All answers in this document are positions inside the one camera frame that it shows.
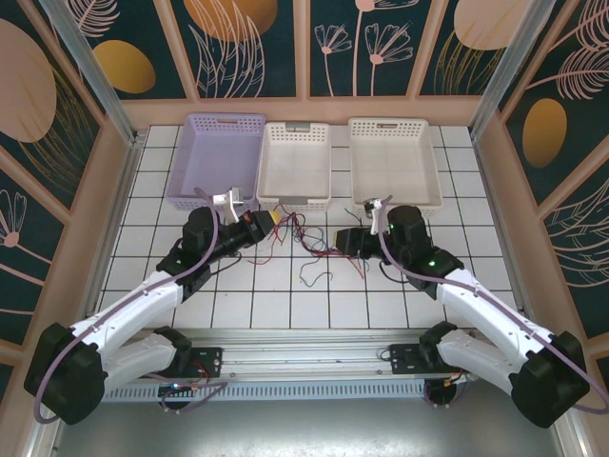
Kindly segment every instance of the gray floor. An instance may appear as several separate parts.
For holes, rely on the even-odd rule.
[[[65,427],[58,457],[551,457],[552,430],[474,383],[452,408],[420,399],[211,403],[184,416],[156,405],[101,405]]]

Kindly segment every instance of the basket handle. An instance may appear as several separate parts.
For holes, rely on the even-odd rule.
[[[293,206],[308,205],[308,198],[306,198],[306,197],[280,197],[279,203],[280,203],[280,205],[293,205]]]

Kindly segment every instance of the small yellow object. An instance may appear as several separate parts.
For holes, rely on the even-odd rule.
[[[279,212],[269,211],[269,213],[270,213],[270,217],[273,218],[273,222],[275,223],[275,225],[279,224],[279,221],[282,220],[281,216],[279,215]]]

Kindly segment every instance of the yellow oval shape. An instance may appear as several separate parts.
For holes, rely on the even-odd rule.
[[[144,53],[130,43],[108,40],[97,45],[93,53],[115,89],[142,93],[154,87],[154,67]]]
[[[233,2],[243,17],[238,20]],[[184,0],[184,6],[199,29],[222,41],[245,41],[249,17],[260,35],[271,28],[277,17],[277,0]]]
[[[529,110],[524,121],[524,157],[537,169],[547,167],[559,154],[566,134],[564,108],[556,100],[542,98]]]
[[[0,131],[32,143],[47,134],[55,118],[53,68],[27,33],[0,19]]]
[[[500,50],[514,33],[533,0],[460,0],[455,34],[472,50]]]

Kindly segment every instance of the white tile floor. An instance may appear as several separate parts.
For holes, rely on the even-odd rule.
[[[434,243],[459,256],[483,284],[515,307],[467,129],[433,127],[431,133],[444,195],[443,208],[427,221]],[[154,126],[148,133],[98,308],[140,284],[181,236],[188,212],[176,210],[164,198],[179,135],[174,126]],[[333,198],[328,213],[306,215],[306,224],[319,227],[330,245],[337,230],[358,224],[345,211],[350,209],[351,191],[347,127],[332,128],[332,146]],[[313,229],[309,233],[320,234]],[[201,291],[175,311],[157,316],[148,327],[429,328],[446,318],[471,327],[412,286],[387,280],[378,261],[369,262],[362,278],[349,261],[313,258],[291,236],[282,245],[276,243],[272,253],[270,242],[264,240],[242,254],[241,262],[214,276]],[[220,268],[232,262],[223,259]],[[385,270],[402,279],[394,268]]]

